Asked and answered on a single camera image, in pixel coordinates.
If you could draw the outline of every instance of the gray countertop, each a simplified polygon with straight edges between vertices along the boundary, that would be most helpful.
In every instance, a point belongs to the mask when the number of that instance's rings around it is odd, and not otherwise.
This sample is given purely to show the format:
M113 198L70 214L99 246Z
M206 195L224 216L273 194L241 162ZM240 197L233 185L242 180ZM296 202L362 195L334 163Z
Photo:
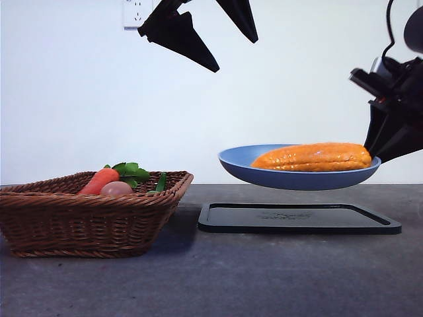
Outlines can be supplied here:
M203 203L350 203L392 235L218 234ZM191 185L148 253L115 260L14 258L1 240L0 316L422 316L423 185L291 192Z

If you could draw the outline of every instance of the orange carrot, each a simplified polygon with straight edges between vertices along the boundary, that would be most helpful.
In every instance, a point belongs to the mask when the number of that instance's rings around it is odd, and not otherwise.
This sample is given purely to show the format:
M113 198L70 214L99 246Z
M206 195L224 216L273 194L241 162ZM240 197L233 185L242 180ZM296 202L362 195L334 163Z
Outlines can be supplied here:
M113 168L102 168L90 179L87 185L78 192L79 195L99 195L104 185L119 180L119 172Z

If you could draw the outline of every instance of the wall socket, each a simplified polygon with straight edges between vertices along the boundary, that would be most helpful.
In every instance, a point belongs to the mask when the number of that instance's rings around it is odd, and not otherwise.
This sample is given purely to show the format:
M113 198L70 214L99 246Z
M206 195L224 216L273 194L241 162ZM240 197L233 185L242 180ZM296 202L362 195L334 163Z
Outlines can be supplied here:
M122 0L124 29L136 30L153 12L154 0Z

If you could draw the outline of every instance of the green leaf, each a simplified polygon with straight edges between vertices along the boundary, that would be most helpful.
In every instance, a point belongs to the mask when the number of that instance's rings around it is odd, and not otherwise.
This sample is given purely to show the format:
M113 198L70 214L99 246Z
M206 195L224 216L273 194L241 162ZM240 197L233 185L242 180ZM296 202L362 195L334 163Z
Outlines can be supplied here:
M115 166L112 167L114 170L117 170L119 175L121 176L125 176L125 171L126 171L126 163L122 162L119 164L116 164Z
M125 177L122 179L123 182L127 183L129 186L131 186L132 188L136 188L138 183L136 180L134 180L133 177Z
M137 169L138 169L138 163L134 163L134 162L126 163L126 165L125 165L125 175L135 176Z
M142 169L142 168L138 168L135 172L135 179L137 180L137 182L145 182L146 180L148 180L150 178L150 173L148 173L146 170Z

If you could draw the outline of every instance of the black mat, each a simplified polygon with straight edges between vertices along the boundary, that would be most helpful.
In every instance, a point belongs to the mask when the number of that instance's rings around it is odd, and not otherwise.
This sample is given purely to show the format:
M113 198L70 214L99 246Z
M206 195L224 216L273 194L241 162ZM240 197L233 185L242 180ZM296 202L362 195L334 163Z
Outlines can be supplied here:
M198 228L206 232L398 234L401 224L355 205L205 204Z

